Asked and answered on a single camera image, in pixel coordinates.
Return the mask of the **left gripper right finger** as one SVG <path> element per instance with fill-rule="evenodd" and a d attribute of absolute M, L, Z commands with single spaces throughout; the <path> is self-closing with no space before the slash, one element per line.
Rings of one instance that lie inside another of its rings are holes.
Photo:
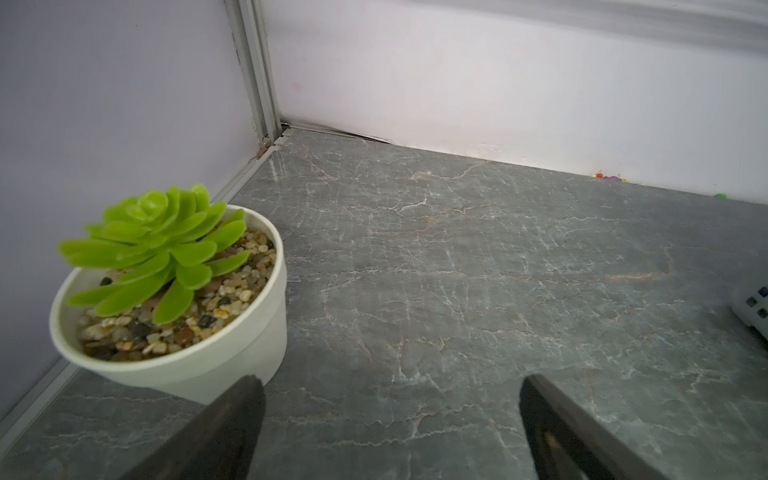
<path fill-rule="evenodd" d="M 543 375 L 524 378 L 519 410 L 540 479 L 665 477 Z"/>

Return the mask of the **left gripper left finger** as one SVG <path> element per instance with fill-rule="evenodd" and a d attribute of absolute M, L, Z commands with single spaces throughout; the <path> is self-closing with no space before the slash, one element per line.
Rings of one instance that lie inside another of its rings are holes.
<path fill-rule="evenodd" d="M 260 379 L 243 376 L 124 479 L 245 479 L 266 410 Z"/>

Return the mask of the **white plastic perforated basket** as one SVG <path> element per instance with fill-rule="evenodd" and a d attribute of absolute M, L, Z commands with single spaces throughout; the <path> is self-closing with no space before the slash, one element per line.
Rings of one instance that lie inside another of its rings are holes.
<path fill-rule="evenodd" d="M 749 279 L 739 284 L 731 296 L 731 310 L 747 327 L 767 338 L 767 282 Z"/>

